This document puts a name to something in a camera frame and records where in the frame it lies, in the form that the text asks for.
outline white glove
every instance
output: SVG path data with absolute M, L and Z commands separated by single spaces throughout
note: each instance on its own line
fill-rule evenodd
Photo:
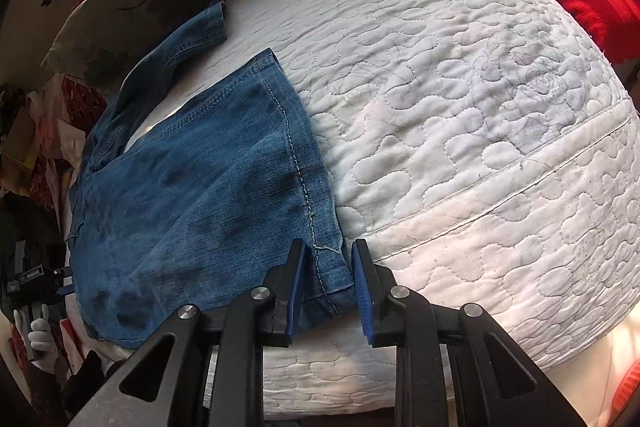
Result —
M 20 331 L 22 336 L 22 323 L 27 318 L 23 316 L 18 310 L 14 310 L 15 327 Z M 58 346 L 51 334 L 51 326 L 49 325 L 49 307 L 46 304 L 42 305 L 42 317 L 35 319 L 31 323 L 31 331 L 28 335 L 28 339 L 22 337 L 22 341 L 25 346 L 27 342 L 31 343 L 31 349 L 36 349 L 44 353 L 43 357 L 39 360 L 34 360 L 33 365 L 46 373 L 54 374 L 56 359 L 58 358 Z

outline quilted stitching pattern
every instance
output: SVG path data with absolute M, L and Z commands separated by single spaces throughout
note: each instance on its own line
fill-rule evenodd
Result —
M 228 6 L 228 42 L 138 136 L 270 46 L 312 118 L 345 237 L 365 237 L 399 282 L 481 303 L 542 367 L 638 302 L 638 116 L 555 1 Z M 266 415 L 391 405 L 394 359 L 356 317 L 305 333 L 265 353 Z

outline silver bolt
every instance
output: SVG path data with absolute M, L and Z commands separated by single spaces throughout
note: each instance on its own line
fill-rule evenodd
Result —
M 185 304 L 178 308 L 178 317 L 181 319 L 190 319 L 196 314 L 196 306 L 192 304 Z
M 270 294 L 271 292 L 269 291 L 269 289 L 265 288 L 264 286 L 256 286 L 253 290 L 251 290 L 251 298 L 257 301 L 266 299 Z
M 482 315 L 482 308 L 474 303 L 465 304 L 464 310 L 468 317 L 479 317 Z
M 404 299 L 409 296 L 409 288 L 406 286 L 394 286 L 391 288 L 391 295 L 396 299 Z

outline triangular cutout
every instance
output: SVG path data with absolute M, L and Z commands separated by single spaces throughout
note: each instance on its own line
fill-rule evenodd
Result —
M 531 393 L 536 388 L 536 381 L 498 337 L 493 333 L 486 333 L 484 344 L 489 352 L 495 380 L 503 399 Z
M 165 335 L 125 377 L 120 392 L 146 402 L 155 401 L 173 347 L 173 335 Z

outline jeans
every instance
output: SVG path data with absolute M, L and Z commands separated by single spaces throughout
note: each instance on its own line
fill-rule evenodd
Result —
M 225 40 L 224 5 L 184 23 L 129 73 L 87 138 L 68 236 L 78 304 L 98 339 L 135 348 L 177 307 L 228 304 L 312 249 L 300 327 L 354 305 L 334 197 L 310 121 L 269 49 L 124 152 L 176 66 Z

